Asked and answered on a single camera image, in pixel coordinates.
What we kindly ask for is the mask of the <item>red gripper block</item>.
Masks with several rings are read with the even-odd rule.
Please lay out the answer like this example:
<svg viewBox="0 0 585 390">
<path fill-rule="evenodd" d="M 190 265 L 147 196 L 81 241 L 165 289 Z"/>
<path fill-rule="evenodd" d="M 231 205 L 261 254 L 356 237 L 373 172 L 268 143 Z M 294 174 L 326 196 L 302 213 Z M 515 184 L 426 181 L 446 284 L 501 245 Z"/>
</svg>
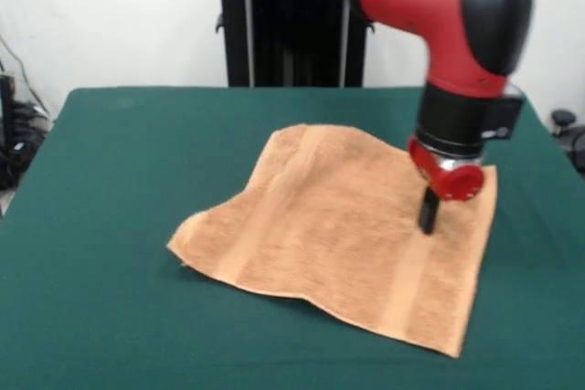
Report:
<svg viewBox="0 0 585 390">
<path fill-rule="evenodd" d="M 428 184 L 421 200 L 418 226 L 425 234 L 431 234 L 441 200 L 466 201 L 479 193 L 484 184 L 483 158 L 446 157 L 414 136 L 409 139 L 408 152 Z"/>
</svg>

